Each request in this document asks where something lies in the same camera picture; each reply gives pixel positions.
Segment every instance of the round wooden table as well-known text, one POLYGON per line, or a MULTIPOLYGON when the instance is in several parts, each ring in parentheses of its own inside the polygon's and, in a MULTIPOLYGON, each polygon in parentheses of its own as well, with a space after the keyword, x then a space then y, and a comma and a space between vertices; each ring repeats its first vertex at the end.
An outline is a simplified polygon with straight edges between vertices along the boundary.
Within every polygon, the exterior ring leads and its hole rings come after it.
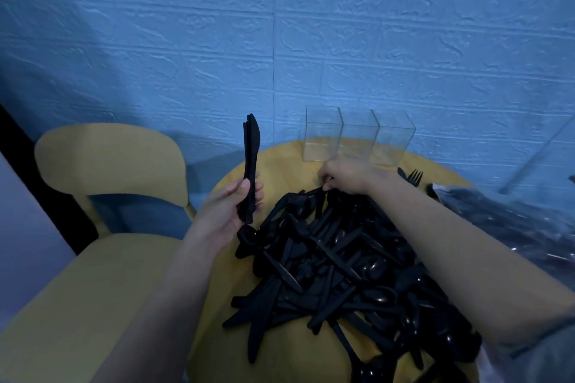
MULTIPOLYGON (((309 191, 319 186, 321 162, 302 161, 302 142, 292 141, 261 151, 256 169, 264 183, 265 209, 254 218, 259 227, 276 202, 287 192, 309 191)), ((420 155, 406 152, 400 167, 409 174, 423 171, 420 189, 428 183, 471 186, 455 172, 420 155)), ((244 163, 230 171, 217 185, 220 188, 244 174, 244 163)), ((212 382, 320 382, 349 383, 351 366, 335 334, 324 324, 314 336, 306 327, 307 318, 291 321, 266 332, 255 365, 247 358, 249 324, 224 330, 221 323, 234 314, 234 295, 246 295, 259 282, 252 274, 253 257, 236 259, 235 239, 216 259, 208 296, 199 321, 194 347, 188 362, 190 381, 212 382)), ((349 342, 364 361, 378 354, 375 345, 343 322, 349 342)), ((426 368, 432 359, 423 353, 426 368)), ((478 381, 475 365, 464 365, 471 381, 478 381)), ((409 354, 397 364, 394 383, 411 383, 420 374, 409 354)))

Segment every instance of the black plastic fork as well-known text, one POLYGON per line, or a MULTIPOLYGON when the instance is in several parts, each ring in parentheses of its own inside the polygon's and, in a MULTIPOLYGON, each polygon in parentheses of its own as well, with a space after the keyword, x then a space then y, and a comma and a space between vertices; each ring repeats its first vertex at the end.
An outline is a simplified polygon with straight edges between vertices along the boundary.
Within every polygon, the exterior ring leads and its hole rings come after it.
POLYGON ((423 176, 423 171, 418 171, 414 169, 409 176, 407 176, 407 182, 411 183, 415 188, 419 186, 421 182, 421 177, 423 176))

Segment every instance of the clear plastic bag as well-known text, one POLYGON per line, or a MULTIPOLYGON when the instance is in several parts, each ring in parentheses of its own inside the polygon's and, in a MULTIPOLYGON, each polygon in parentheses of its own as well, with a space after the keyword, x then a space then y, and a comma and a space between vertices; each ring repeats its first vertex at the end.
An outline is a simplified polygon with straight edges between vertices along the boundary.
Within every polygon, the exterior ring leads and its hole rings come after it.
POLYGON ((441 203, 575 291, 575 220, 476 188, 433 184, 441 203))

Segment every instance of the person's left arm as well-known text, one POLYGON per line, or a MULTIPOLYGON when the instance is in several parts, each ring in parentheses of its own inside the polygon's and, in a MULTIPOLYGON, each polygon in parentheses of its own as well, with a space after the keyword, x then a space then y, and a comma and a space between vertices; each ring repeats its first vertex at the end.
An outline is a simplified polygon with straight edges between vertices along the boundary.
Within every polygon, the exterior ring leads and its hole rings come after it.
MULTIPOLYGON (((256 201, 263 198, 256 184, 256 201)), ((236 206, 249 180, 238 180, 204 202, 161 283, 155 287, 92 383, 181 382, 204 305, 213 261, 241 226, 236 206)))

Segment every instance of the brick-patterned wall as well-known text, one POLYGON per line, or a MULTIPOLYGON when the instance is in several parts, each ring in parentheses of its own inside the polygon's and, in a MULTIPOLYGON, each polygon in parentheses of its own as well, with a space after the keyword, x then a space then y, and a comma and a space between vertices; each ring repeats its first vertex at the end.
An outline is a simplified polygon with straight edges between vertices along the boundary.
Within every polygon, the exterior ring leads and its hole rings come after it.
MULTIPOLYGON (((28 134, 160 130, 196 201, 241 161, 249 112, 265 147, 302 136, 305 104, 402 108, 411 151, 491 189, 575 112, 575 0, 1 2, 0 103, 28 134)), ((555 146, 522 194, 575 208, 575 138, 555 146)))

